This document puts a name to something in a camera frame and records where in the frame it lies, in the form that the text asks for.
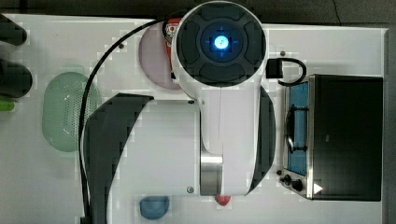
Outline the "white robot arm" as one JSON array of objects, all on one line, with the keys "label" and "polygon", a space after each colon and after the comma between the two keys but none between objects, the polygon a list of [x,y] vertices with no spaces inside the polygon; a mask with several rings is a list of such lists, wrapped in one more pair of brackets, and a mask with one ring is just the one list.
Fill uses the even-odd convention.
[{"label": "white robot arm", "polygon": [[276,124],[258,18],[236,3],[203,3],[178,23],[170,59],[184,100],[121,92],[88,118],[81,224],[159,219],[175,196],[246,195],[268,172]]}]

